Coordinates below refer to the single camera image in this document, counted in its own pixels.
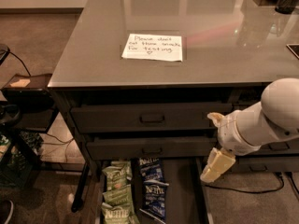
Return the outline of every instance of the glossy table top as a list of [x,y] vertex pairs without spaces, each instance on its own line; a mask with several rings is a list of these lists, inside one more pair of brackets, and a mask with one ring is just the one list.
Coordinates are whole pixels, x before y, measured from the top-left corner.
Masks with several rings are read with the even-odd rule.
[[[206,85],[299,77],[299,16],[252,0],[89,0],[50,88]],[[122,59],[129,34],[180,35],[182,62]]]

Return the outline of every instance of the floor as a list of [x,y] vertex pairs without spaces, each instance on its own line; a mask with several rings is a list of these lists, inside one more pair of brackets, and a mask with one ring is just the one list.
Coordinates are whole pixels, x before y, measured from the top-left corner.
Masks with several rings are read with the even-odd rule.
[[[0,43],[7,44],[12,52],[22,58],[33,75],[51,73],[77,20],[78,14],[0,15]],[[21,63],[13,56],[8,56],[0,69],[1,86],[15,73],[26,75]],[[61,116],[57,117],[49,134],[57,136],[65,143],[58,146],[44,145],[39,150],[44,162],[59,165],[70,162],[83,163],[76,143],[67,142],[72,137]],[[45,143],[58,142],[45,134],[43,138]],[[94,196],[93,191],[97,188],[97,183],[90,178],[87,182],[90,188],[85,189],[83,194],[86,200],[85,207],[75,214],[70,211],[78,179],[79,172],[34,170],[24,189],[0,189],[0,199],[9,198],[16,205],[11,223],[93,223],[87,210],[94,208],[96,195]],[[214,223],[298,223],[299,196],[287,176],[284,175],[283,179],[283,189],[265,194],[206,188],[206,200]],[[294,181],[299,186],[299,174],[294,174]],[[273,174],[268,173],[227,174],[214,185],[257,190],[274,189],[279,186],[279,182]]]

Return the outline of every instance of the mesh pen holder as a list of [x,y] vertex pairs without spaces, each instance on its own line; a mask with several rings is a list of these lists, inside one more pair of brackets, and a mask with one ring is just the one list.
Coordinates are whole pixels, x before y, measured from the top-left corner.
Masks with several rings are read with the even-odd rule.
[[291,14],[299,0],[278,0],[275,11],[283,14]]

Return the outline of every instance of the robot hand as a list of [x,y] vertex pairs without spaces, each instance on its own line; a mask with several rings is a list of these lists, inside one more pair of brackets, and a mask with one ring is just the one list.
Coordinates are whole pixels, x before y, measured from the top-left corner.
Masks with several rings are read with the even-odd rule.
[[257,151],[262,145],[299,137],[299,79],[283,78],[265,88],[261,102],[227,116],[210,113],[218,127],[221,150],[213,148],[201,174],[213,182],[235,163],[235,155]]

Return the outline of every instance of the person's foot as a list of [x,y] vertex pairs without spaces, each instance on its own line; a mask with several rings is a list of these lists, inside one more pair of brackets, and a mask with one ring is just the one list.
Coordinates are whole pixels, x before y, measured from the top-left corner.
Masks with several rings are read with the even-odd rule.
[[5,200],[0,202],[0,224],[8,224],[13,213],[13,202]]

